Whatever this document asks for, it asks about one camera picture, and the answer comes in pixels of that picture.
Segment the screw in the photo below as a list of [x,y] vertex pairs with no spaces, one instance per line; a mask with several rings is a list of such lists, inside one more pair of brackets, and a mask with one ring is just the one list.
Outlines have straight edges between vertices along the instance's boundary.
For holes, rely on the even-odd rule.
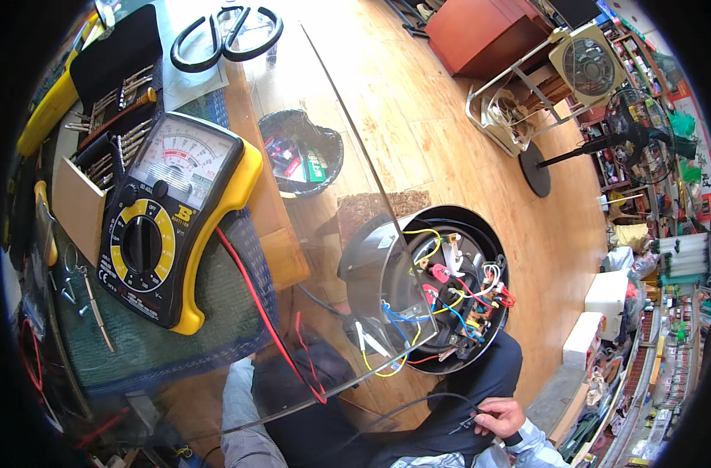
[[70,296],[72,296],[73,299],[77,299],[77,298],[75,297],[75,290],[73,289],[73,285],[72,285],[72,283],[70,283],[70,280],[71,280],[71,279],[72,279],[72,278],[67,277],[67,278],[64,279],[64,282],[67,283],[67,289],[70,290]]
[[63,297],[64,299],[70,301],[70,303],[71,303],[72,305],[75,305],[75,300],[73,299],[72,296],[70,296],[70,295],[67,293],[67,291],[66,291],[63,287],[62,287],[62,291],[60,291],[60,292],[61,292],[62,297]]

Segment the fan grille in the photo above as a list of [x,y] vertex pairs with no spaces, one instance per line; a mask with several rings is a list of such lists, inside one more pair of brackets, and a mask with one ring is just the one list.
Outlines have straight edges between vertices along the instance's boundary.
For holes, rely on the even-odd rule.
[[640,183],[658,183],[667,178],[675,165],[674,135],[670,120],[658,99],[639,89],[618,91],[605,109],[605,120],[610,134],[627,134],[630,122],[637,121],[650,131],[649,144],[644,146],[636,161],[631,160],[634,144],[624,142],[613,147],[615,159]]
[[586,96],[607,94],[615,81],[613,58],[606,46],[580,37],[566,46],[564,75],[572,88]]

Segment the styrofoam box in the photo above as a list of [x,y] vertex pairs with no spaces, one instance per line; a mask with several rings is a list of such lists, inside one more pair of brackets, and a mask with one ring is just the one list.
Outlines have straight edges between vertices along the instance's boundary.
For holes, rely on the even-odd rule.
[[564,366],[580,370],[587,368],[587,350],[597,340],[597,330],[603,315],[599,312],[583,312],[564,343]]
[[627,269],[598,273],[585,297],[585,311],[599,312],[605,316],[600,338],[613,341],[621,332],[623,304],[629,286]]

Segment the wooden cabinet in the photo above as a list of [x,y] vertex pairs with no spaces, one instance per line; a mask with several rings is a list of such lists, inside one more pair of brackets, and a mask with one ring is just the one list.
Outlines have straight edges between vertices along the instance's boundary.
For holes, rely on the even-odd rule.
[[[479,80],[504,71],[551,30],[524,0],[447,0],[425,27],[429,46],[452,76]],[[547,53],[540,51],[522,70]]]

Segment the analog multimeter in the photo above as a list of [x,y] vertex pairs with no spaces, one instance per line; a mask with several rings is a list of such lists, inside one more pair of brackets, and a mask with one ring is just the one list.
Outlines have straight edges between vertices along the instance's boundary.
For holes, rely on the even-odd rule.
[[262,171],[257,148],[176,112],[156,122],[120,182],[101,237],[98,278],[135,313],[191,335],[202,251],[221,218],[246,202]]

